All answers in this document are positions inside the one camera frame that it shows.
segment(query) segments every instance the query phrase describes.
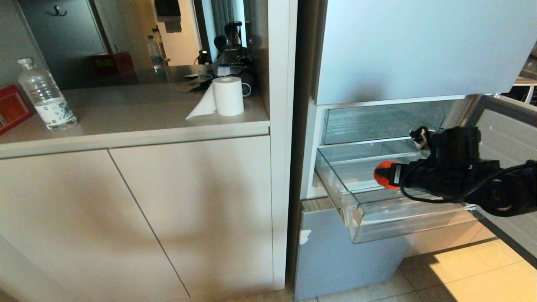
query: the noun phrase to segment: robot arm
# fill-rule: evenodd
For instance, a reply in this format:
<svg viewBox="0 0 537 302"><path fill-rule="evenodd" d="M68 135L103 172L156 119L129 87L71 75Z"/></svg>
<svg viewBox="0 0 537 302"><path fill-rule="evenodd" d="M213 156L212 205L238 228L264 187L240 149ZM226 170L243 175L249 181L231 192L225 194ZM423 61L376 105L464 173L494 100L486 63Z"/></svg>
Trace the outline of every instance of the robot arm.
<svg viewBox="0 0 537 302"><path fill-rule="evenodd" d="M497 160L479 158L481 133L477 127L455 127L432 132L411 131L420 149L430 150L424 160L401 164L382 162L375 169L377 182L401 189L408 198L429 203L466 202L496 216L537 211L537 161L502 169ZM409 195L411 188L442 197L424 199Z"/></svg>

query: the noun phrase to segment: paper towel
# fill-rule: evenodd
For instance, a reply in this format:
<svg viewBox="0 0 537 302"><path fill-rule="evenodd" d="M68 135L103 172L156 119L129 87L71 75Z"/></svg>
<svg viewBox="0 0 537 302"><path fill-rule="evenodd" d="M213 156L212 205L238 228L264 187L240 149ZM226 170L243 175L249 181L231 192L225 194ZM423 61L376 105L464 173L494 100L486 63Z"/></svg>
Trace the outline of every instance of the paper towel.
<svg viewBox="0 0 537 302"><path fill-rule="evenodd" d="M194 110L188 114L186 119L194 116L204 116L206 114L213 114L216 111L216 102L214 100L213 84L207 88L205 94L201 98L201 101L196 105Z"/></svg>
<svg viewBox="0 0 537 302"><path fill-rule="evenodd" d="M211 84L216 101L216 110L222 116L236 116L244 111L241 78L235 76L219 77Z"/></svg>

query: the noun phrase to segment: refrigerator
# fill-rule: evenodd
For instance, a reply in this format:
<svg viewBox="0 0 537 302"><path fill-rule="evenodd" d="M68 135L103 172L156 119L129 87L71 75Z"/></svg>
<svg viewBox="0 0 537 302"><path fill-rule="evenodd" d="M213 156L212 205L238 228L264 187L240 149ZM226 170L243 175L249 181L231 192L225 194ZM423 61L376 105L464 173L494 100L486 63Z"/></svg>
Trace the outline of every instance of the refrigerator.
<svg viewBox="0 0 537 302"><path fill-rule="evenodd" d="M537 256L535 213L496 218L472 204L417 202L373 178L382 161L428 156L408 136L419 126L478 126L481 158L502 168L537 159L536 107L499 96L536 40L534 0L299 2L289 205L295 300L385 281L420 240L450 247L477 220Z"/></svg>

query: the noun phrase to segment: open freezer drawer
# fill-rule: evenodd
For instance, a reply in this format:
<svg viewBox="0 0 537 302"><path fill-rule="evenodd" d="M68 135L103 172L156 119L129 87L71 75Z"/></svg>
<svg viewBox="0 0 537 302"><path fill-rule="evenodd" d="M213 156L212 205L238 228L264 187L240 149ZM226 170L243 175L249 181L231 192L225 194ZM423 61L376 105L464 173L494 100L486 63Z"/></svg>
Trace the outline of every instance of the open freezer drawer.
<svg viewBox="0 0 537 302"><path fill-rule="evenodd" d="M373 178L382 161L409 163L426 157L410 140L320 146L315 171L349 228L352 242L361 243L476 220L475 205L431 204L386 190ZM407 190L414 196L437 198Z"/></svg>

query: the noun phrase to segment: cabinet panel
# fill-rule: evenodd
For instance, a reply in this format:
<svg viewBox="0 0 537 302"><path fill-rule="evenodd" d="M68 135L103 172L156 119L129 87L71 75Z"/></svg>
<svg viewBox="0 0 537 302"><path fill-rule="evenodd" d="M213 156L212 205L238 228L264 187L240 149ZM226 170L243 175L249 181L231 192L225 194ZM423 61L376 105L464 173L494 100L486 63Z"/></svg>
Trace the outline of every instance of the cabinet panel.
<svg viewBox="0 0 537 302"><path fill-rule="evenodd" d="M0 161L0 235L87 301L187 298L105 150Z"/></svg>
<svg viewBox="0 0 537 302"><path fill-rule="evenodd" d="M272 289L268 135L110 153L191 296Z"/></svg>

